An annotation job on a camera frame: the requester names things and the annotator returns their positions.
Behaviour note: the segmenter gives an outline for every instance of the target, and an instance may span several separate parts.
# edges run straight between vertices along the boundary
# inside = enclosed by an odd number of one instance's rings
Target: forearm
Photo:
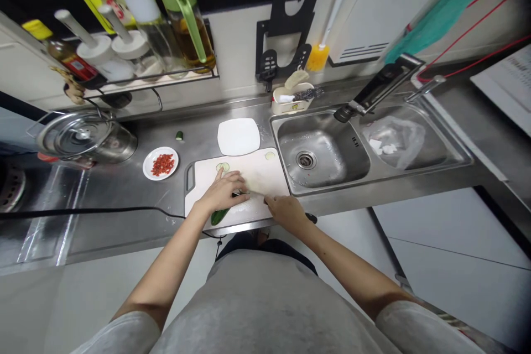
[[[297,232],[372,320],[388,304],[416,300],[395,282],[314,225]]]
[[[188,265],[194,255],[209,210],[194,205],[175,235],[120,307],[113,320],[131,311],[145,311],[162,330]]]

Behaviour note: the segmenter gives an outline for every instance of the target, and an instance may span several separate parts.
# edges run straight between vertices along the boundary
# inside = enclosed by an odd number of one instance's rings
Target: plastic bag
[[[402,120],[394,116],[385,116],[363,129],[363,135],[370,141],[371,139],[380,141],[381,147],[394,145],[396,152],[392,154],[379,154],[380,158],[387,164],[405,170],[415,160],[424,145],[424,135],[426,130],[418,123]]]

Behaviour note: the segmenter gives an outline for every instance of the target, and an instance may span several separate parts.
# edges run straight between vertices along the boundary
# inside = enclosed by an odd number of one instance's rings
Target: yellow bottle cap
[[[38,19],[26,22],[22,27],[37,40],[44,40],[53,35],[52,31]]]

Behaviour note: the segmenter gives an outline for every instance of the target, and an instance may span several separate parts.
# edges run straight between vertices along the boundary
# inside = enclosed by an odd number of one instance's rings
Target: hand
[[[275,221],[295,236],[301,230],[314,225],[293,196],[266,196],[265,202]]]
[[[210,213],[216,210],[228,209],[234,205],[240,204],[249,200],[249,194],[242,194],[237,197],[232,197],[232,192],[240,189],[247,192],[245,180],[240,176],[239,171],[231,171],[223,177],[223,168],[217,172],[216,179],[200,200],[197,201],[201,207],[207,209]]]

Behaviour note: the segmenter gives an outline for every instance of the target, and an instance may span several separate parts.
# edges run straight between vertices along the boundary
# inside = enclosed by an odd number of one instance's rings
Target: black faucet
[[[402,54],[395,63],[384,66],[351,102],[334,113],[334,117],[346,123],[356,114],[365,116],[424,64],[412,55]]]

